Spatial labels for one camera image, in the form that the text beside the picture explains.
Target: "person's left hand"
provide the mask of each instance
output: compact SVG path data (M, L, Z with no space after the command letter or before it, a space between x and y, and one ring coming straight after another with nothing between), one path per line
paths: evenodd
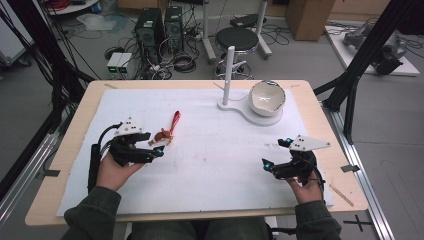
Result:
M121 167L109 152L100 163L96 186L117 191L135 172L144 166L143 163L128 164Z

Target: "gray floor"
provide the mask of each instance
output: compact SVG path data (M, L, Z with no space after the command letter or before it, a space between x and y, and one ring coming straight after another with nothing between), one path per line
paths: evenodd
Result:
M223 6L216 1L211 6L211 16L219 16ZM115 4L110 1L112 13ZM224 11L219 28L229 26L232 13L227 9L236 8L230 3ZM246 12L252 13L256 6ZM83 26L75 24L75 16L63 20L64 28L74 33L72 43L89 65L102 79L108 79L107 60L104 52L117 46L120 39L129 37L134 23L119 15L108 15L108 19L118 21L113 31L87 32ZM269 18L273 23L285 27L284 19ZM218 19L212 17L210 34L217 28ZM313 88L338 77L344 68L326 36L317 42L294 41L289 33L283 33L289 45L271 44L273 55L264 60L261 53L245 56L250 63L255 79L304 79ZM272 39L264 36L267 42ZM209 65L203 46L198 44L199 59L197 69L190 74L175 73L172 79L211 79L214 65ZM214 49L217 56L220 51ZM424 50L416 50L424 55ZM406 58L420 71L424 72L424 60L407 53ZM77 58L82 71L92 74L91 70ZM38 68L22 67L15 64L0 73L0 139L2 178L18 158L26 144L50 112L51 87L45 82ZM318 96L324 100L329 93ZM353 122L353 140L363 162L374 191L387 217L396 239L424 239L424 76L377 76L364 74L358 85L357 102ZM7 223L0 229L0 239L58 239L67 229L61 227L28 227L24 218L32 199L37 192L40 180L34 180ZM369 222L367 212L337 213L334 216L343 227L343 239L377 239L373 226L345 224L355 221L358 216L362 222ZM278 217L280 227L295 227L292 216ZM115 239L123 239L125 225L118 224ZM281 236L279 239L294 239Z

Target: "stool seat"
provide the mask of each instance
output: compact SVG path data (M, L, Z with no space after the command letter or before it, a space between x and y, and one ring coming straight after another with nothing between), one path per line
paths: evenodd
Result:
M250 53L258 47L258 36L245 28L229 27L224 28L215 36L215 44L223 51L227 51L228 47L234 46L235 53Z

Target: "pants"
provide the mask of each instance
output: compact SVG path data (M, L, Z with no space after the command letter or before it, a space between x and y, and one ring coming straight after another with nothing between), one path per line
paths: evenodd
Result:
M196 240L190 221L133 223L132 240ZM205 240L268 240L264 218L211 220Z

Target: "computer tower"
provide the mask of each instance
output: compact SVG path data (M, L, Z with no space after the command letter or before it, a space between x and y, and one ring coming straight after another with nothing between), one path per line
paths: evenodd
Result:
M168 39L168 52L177 53L184 50L183 10L181 7L169 6L165 12L165 32Z
M152 64L159 64L165 50L165 30L160 9L143 8L134 31L142 59L148 57Z

